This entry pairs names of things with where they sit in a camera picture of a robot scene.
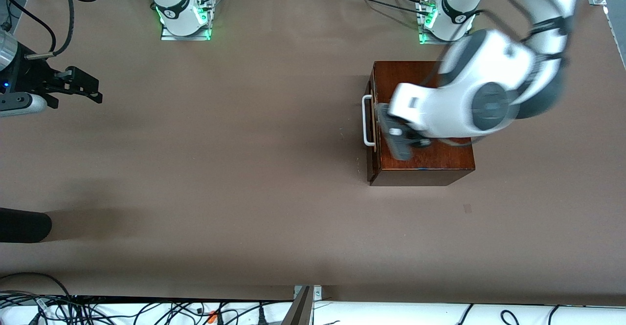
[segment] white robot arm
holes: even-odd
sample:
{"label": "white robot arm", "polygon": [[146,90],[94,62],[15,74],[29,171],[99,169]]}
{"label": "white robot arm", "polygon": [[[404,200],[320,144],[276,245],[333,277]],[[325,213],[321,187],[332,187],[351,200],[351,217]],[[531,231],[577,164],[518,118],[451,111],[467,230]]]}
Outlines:
{"label": "white robot arm", "polygon": [[201,9],[206,0],[154,0],[161,21],[173,35],[188,36],[207,23]]}
{"label": "white robot arm", "polygon": [[[461,38],[479,0],[467,1],[437,0],[435,36]],[[516,118],[550,109],[562,91],[563,52],[575,2],[520,0],[532,16],[526,40],[515,42],[495,29],[476,31],[454,43],[442,59],[439,88],[398,85],[389,105],[378,109],[394,155],[407,160],[407,145],[428,143],[425,138],[485,136]]]}

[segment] metal handle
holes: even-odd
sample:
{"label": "metal handle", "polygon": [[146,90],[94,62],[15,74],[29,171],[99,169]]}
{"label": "metal handle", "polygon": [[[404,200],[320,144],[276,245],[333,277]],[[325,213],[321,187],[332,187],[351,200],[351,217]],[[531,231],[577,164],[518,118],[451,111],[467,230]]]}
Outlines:
{"label": "metal handle", "polygon": [[365,145],[367,145],[368,147],[374,147],[376,145],[376,143],[374,142],[369,142],[369,140],[367,140],[367,122],[366,122],[366,118],[365,118],[365,101],[367,99],[371,99],[372,96],[371,95],[364,95],[363,98],[360,100],[360,109],[362,109],[362,113],[363,113],[363,143]]}

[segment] brown table surface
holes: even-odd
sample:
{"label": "brown table surface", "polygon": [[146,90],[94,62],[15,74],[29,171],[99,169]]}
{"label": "brown table surface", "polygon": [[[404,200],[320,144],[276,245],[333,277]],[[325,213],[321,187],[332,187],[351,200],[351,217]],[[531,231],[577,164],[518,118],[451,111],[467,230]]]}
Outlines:
{"label": "brown table surface", "polygon": [[[210,42],[160,42],[149,0],[75,5],[50,63],[99,78],[104,103],[60,95],[2,119],[0,203],[52,211],[57,229],[0,245],[0,272],[49,272],[76,294],[288,298],[318,283],[335,299],[626,304],[626,73],[601,7],[580,0],[563,101],[478,143],[476,172],[370,187],[373,62],[441,51],[418,44],[414,14],[224,0]],[[505,0],[481,6],[525,30]],[[67,1],[27,7],[62,42]],[[27,18],[17,35],[48,47]]]}

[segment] wooden box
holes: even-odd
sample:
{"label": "wooden box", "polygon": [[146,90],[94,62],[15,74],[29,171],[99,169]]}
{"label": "wooden box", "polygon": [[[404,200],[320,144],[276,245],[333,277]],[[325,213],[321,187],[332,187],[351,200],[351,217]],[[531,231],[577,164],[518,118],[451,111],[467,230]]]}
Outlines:
{"label": "wooden box", "polygon": [[[389,103],[398,83],[420,84],[426,78],[435,62],[375,62],[372,75],[367,83],[366,94],[372,100],[365,103],[366,133],[369,141],[375,143],[367,147],[367,180],[373,186],[447,186],[474,171],[474,153],[471,145],[450,147],[433,140],[426,148],[412,148],[410,160],[396,160],[384,136],[380,133],[374,105]],[[428,87],[436,87],[434,77]],[[456,139],[467,143],[470,139]]]}

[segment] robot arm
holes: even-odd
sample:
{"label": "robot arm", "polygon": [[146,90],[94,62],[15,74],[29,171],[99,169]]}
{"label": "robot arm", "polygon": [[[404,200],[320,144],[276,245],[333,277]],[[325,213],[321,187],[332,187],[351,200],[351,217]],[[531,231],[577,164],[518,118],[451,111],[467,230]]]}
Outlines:
{"label": "robot arm", "polygon": [[188,36],[207,23],[201,9],[207,0],[154,0],[161,22],[177,36]]}
{"label": "robot arm", "polygon": [[[191,35],[207,23],[208,0],[154,0],[161,22],[173,35]],[[57,108],[51,93],[83,95],[102,102],[98,80],[77,67],[60,72],[14,36],[0,31],[0,117],[39,113]]]}
{"label": "robot arm", "polygon": [[[438,0],[433,34],[458,39],[454,30],[464,33],[467,12],[476,9],[476,0],[468,1],[460,11],[449,8],[463,6],[460,0]],[[443,58],[439,88],[398,85],[386,111],[379,111],[387,142],[406,146],[408,137],[484,136],[550,109],[562,90],[563,52],[576,0],[551,1],[554,6],[547,0],[520,0],[533,23],[524,42],[494,29],[476,31]]]}

